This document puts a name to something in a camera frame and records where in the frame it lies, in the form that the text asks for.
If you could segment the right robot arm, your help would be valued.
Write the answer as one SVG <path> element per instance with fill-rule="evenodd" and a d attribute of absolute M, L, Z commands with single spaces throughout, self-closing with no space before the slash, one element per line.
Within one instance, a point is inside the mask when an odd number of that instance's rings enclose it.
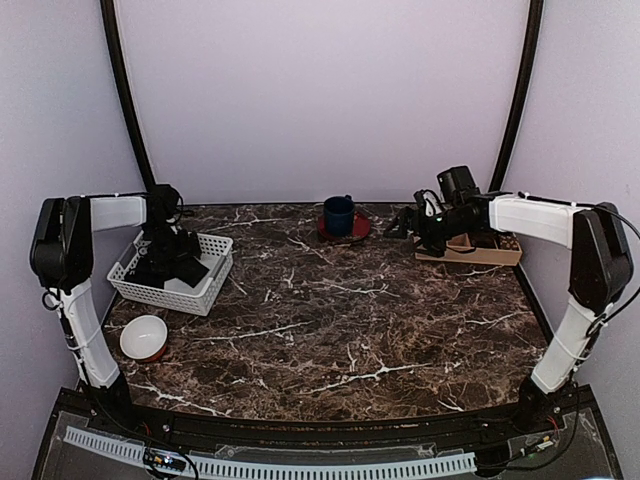
<path fill-rule="evenodd" d="M 625 235 L 631 224 L 608 202 L 576 203 L 527 193 L 483 193 L 466 166 L 437 177 L 440 190 L 415 192 L 384 230 L 387 238 L 414 235 L 414 244 L 442 258 L 456 236 L 493 231 L 548 241 L 571 253 L 569 299 L 547 350 L 519 388 L 510 424 L 521 434 L 545 422 L 557 392 L 588 359 L 601 330 L 627 308 L 620 299 L 634 264 Z"/>

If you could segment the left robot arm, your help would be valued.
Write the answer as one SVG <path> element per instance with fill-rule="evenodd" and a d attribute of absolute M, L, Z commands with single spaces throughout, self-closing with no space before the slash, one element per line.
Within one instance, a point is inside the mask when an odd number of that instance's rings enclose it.
<path fill-rule="evenodd" d="M 208 270 L 199 261 L 196 234 L 182 229 L 183 200 L 168 184 L 148 192 L 47 198 L 33 236 L 29 262 L 45 292 L 42 303 L 58 314 L 81 386 L 103 421 L 120 436 L 141 427 L 125 376 L 112 357 L 92 297 L 93 235 L 141 227 L 148 250 L 136 285 L 162 288 L 178 279 L 196 287 Z"/>

